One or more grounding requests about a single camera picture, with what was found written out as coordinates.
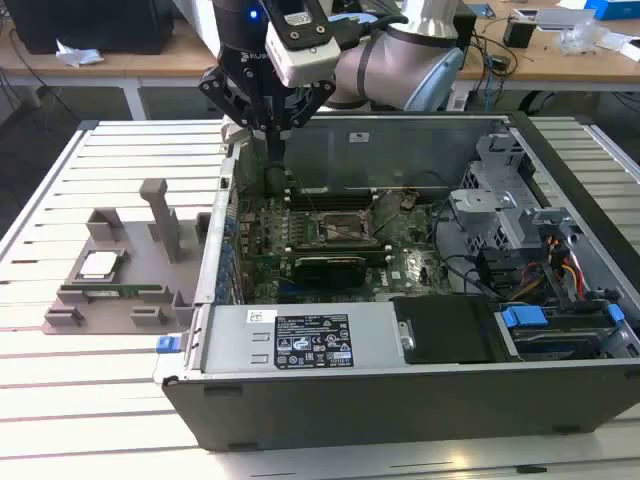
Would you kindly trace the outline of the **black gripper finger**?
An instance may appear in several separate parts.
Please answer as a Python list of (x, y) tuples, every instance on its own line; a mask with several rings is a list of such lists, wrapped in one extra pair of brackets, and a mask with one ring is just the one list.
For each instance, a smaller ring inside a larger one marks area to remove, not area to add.
[(280, 87), (276, 94), (276, 158), (282, 160), (294, 129), (302, 128), (335, 92), (332, 80), (295, 88)]
[(264, 156), (269, 161), (276, 161), (277, 132), (259, 84), (260, 76), (253, 67), (241, 67), (235, 74), (229, 76), (220, 65), (209, 68), (198, 88), (235, 124), (263, 144)]

